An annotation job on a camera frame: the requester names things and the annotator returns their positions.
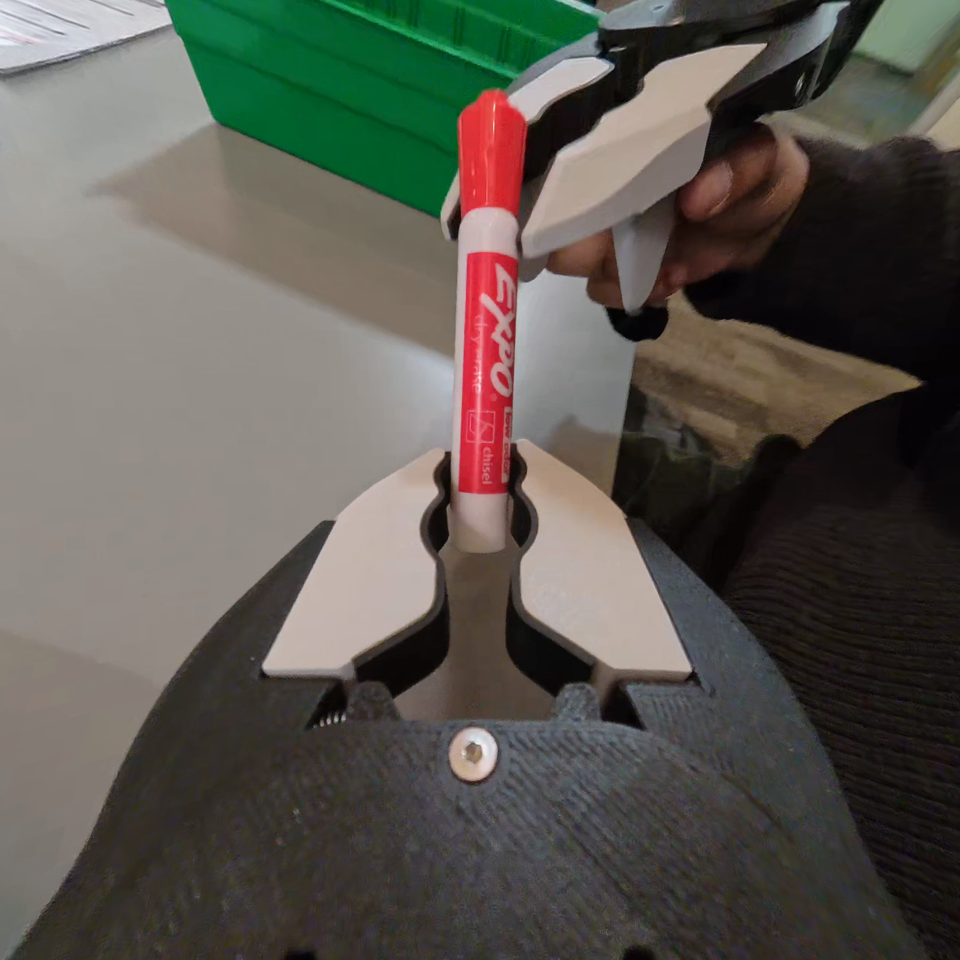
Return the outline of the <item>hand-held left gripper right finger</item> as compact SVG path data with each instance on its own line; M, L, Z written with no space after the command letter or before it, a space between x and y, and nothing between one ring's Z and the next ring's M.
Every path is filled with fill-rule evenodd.
M628 519L598 486L527 439L513 450L506 647L514 666L557 696L587 684L683 684L681 640Z

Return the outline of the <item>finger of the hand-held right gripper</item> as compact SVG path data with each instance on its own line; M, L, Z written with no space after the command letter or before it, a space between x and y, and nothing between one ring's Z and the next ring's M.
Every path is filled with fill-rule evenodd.
M565 58L512 93L487 90L461 113L459 172L440 211L455 241L470 213L506 212L517 240L558 151L588 134L618 101L618 67L599 56Z
M709 101L765 49L729 44L655 66L629 102L560 149L521 234L538 259L609 231L620 282L654 282L673 229L674 194L704 160Z

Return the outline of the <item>person's right hand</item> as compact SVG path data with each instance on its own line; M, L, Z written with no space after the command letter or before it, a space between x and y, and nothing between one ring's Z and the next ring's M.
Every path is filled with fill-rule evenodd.
M647 306L692 283L756 267L803 197L810 159L796 138L756 124L677 193Z

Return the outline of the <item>red dry-erase marker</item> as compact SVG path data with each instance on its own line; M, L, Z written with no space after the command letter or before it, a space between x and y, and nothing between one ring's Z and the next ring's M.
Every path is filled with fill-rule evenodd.
M464 553L496 553L507 540L525 138L500 90L459 118L450 506Z

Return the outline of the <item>laminated paper sheet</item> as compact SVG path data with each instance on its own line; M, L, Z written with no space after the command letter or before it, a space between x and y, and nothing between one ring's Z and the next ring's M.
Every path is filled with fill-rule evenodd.
M1 1L1 76L67 62L171 25L162 1Z

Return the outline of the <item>green plastic bin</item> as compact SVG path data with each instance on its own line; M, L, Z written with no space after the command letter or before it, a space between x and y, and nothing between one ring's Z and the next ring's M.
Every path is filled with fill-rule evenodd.
M595 31L560 1L170 1L213 119L430 216L457 121Z

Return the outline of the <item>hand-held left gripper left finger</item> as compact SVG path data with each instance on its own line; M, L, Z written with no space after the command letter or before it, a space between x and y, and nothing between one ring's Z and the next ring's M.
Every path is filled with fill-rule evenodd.
M432 448L336 517L262 670L413 687L443 662L450 456Z

